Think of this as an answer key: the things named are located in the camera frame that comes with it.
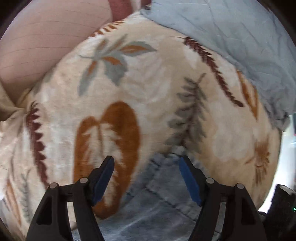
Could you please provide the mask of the grey-blue denim pants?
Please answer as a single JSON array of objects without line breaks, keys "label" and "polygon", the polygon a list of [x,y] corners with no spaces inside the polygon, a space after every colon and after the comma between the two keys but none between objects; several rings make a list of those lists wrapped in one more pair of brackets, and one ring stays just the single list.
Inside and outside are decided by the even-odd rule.
[{"label": "grey-blue denim pants", "polygon": [[192,201],[178,160],[188,156],[182,146],[156,153],[126,192],[116,214],[98,222],[105,240],[188,240],[201,208]]}]

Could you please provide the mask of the leaf-print fleece blanket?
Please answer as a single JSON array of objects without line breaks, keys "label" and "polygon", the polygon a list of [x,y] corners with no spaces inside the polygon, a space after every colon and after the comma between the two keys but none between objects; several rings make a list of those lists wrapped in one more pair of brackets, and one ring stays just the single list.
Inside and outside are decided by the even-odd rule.
[{"label": "leaf-print fleece blanket", "polygon": [[205,175],[242,183],[264,203],[281,133],[256,88],[234,65],[140,13],[80,43],[1,121],[1,219],[25,240],[48,186],[88,176],[111,155],[115,170],[98,221],[121,201],[156,153],[182,146]]}]

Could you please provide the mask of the white sprig-print pillow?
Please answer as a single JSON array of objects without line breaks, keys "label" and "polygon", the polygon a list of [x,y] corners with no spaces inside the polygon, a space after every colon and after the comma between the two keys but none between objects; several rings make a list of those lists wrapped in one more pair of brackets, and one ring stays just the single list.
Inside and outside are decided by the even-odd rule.
[{"label": "white sprig-print pillow", "polygon": [[19,108],[11,101],[2,84],[0,83],[0,121],[6,121]]}]

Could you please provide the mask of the light blue quilt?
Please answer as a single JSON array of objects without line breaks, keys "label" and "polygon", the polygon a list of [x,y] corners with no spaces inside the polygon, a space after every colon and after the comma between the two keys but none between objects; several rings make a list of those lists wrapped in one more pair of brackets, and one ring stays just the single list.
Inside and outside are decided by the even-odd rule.
[{"label": "light blue quilt", "polygon": [[153,1],[148,19],[215,51],[256,87],[271,122],[284,131],[295,112],[295,45],[257,1]]}]

